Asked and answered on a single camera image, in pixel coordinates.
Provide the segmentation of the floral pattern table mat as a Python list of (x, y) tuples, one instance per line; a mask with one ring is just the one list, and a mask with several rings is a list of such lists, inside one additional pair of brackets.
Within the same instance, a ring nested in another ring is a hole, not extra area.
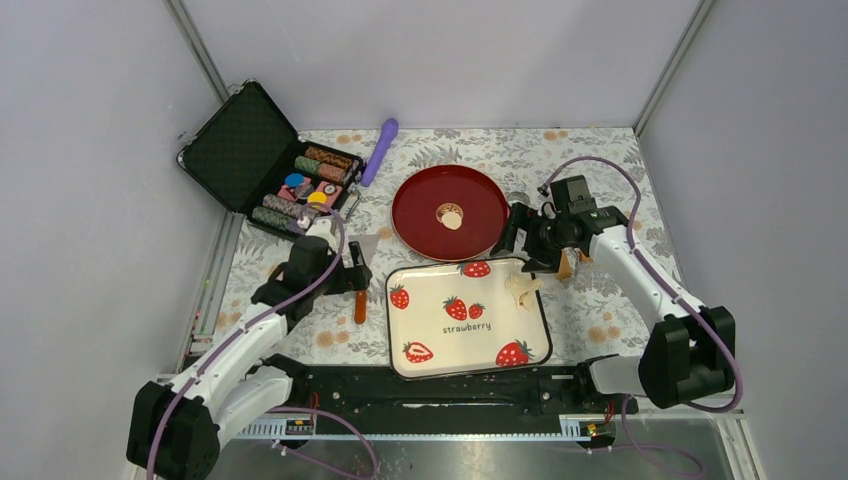
[[(365, 323), (352, 320), (351, 295), (320, 298), (313, 312), (275, 346), (304, 364), (374, 364), (389, 361), (385, 279), (423, 259), (395, 235), (390, 207), (396, 190), (415, 172), (457, 164), (480, 171), (505, 194), (523, 193), (532, 205), (549, 176), (582, 175), (602, 206), (636, 218), (635, 232), (664, 270), (679, 268), (635, 134), (626, 128), (403, 130), (386, 154), (374, 183), (361, 190), (346, 232), (377, 235), (370, 261), (373, 279)], [(609, 354), (634, 355), (648, 340), (635, 307), (613, 279), (591, 261), (559, 281), (545, 277), (542, 305), (551, 334), (553, 364), (575, 364)]]

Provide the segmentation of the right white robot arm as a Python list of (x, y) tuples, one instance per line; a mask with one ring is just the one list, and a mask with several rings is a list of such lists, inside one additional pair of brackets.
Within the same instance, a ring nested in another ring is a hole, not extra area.
[(740, 393), (732, 314), (723, 306), (707, 306), (663, 270), (638, 241), (633, 221), (615, 206), (598, 206), (584, 176), (553, 182), (549, 194), (538, 209), (510, 204), (492, 254), (513, 252), (523, 232), (524, 271), (554, 273), (564, 250), (576, 248), (612, 277), (649, 331), (639, 355), (596, 357), (579, 365), (573, 386), (577, 405), (597, 412), (613, 395), (632, 395), (670, 408), (694, 406), (726, 391)]

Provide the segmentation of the strawberry pattern white tray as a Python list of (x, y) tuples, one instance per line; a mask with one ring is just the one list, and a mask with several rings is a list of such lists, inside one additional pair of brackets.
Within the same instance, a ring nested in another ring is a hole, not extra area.
[(519, 310), (505, 288), (524, 260), (502, 257), (400, 268), (385, 282), (390, 364), (405, 380), (516, 369), (545, 363), (553, 351), (537, 293)]

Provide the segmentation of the small dough piece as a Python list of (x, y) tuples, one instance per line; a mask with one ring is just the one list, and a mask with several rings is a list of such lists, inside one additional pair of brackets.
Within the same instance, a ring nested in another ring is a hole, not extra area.
[(512, 274), (505, 280), (505, 288), (519, 310), (533, 310), (537, 304), (537, 293), (543, 286), (543, 280), (519, 274)]

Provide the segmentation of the metal spatula orange handle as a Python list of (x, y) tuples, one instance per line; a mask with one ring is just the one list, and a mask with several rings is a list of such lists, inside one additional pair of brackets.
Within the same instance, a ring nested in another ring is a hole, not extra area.
[(347, 243), (352, 266), (347, 268), (348, 282), (354, 293), (353, 320), (361, 325), (367, 318), (368, 288), (373, 273), (370, 262), (373, 259), (380, 237), (378, 234), (353, 235)]

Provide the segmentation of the black poker chip case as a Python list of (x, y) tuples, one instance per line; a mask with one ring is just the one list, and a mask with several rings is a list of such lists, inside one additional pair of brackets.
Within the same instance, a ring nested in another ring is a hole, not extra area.
[[(237, 87), (177, 155), (177, 164), (229, 212), (286, 240), (305, 233), (298, 224), (309, 193), (325, 192), (337, 211), (361, 178), (365, 160), (304, 140), (255, 79)], [(305, 177), (288, 188), (291, 173)]]

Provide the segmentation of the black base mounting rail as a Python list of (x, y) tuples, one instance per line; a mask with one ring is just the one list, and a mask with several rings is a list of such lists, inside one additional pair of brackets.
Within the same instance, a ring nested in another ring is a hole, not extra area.
[(574, 366), (404, 380), (387, 366), (271, 363), (294, 370), (285, 406), (335, 414), (374, 439), (576, 437), (649, 404), (595, 392)]

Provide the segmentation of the round red lacquer plate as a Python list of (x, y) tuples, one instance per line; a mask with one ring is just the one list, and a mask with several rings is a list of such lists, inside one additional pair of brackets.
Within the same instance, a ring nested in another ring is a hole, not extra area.
[(494, 246), (509, 207), (502, 190), (485, 174), (466, 166), (441, 165), (405, 180), (390, 213), (395, 233), (412, 251), (457, 262)]

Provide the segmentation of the blue poker chip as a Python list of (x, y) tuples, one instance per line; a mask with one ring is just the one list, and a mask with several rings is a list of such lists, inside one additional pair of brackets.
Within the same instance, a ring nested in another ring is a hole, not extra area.
[(295, 188), (302, 185), (305, 181), (305, 177), (300, 173), (291, 173), (286, 176), (284, 180), (284, 185), (288, 188)]

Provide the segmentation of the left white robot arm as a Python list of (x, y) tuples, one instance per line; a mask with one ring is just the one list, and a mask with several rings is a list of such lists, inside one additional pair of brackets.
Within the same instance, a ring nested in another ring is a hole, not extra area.
[(344, 267), (344, 221), (328, 210), (291, 247), (287, 261), (254, 293), (239, 320), (190, 367), (136, 394), (127, 460), (148, 478), (205, 479), (221, 451), (245, 427), (275, 407), (296, 411), (310, 385), (260, 357), (292, 333), (316, 300), (352, 290)]

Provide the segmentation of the wooden dough roller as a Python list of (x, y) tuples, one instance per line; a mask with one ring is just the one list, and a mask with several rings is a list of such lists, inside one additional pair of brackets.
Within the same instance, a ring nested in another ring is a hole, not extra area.
[(555, 278), (559, 281), (571, 279), (584, 264), (592, 263), (593, 259), (579, 248), (564, 249), (560, 256)]

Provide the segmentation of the yellow poker chip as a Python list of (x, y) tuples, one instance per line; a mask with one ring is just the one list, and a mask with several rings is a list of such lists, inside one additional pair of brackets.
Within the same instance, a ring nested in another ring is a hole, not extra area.
[(328, 201), (327, 195), (325, 193), (321, 192), (321, 191), (312, 192), (307, 198), (308, 203), (318, 203), (318, 204), (326, 205), (327, 201)]

